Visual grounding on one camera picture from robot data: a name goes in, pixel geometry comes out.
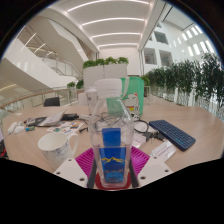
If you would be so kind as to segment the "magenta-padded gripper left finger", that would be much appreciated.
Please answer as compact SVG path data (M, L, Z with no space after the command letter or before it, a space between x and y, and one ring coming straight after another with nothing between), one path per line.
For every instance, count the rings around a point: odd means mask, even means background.
M90 148L75 159L67 159L54 174L81 187L92 189L96 170L93 149Z

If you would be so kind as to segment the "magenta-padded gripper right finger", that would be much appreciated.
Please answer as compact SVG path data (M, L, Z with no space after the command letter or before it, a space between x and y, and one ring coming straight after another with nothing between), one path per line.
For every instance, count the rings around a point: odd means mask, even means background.
M143 187L173 173L159 158L135 147L131 149L129 170L133 188Z

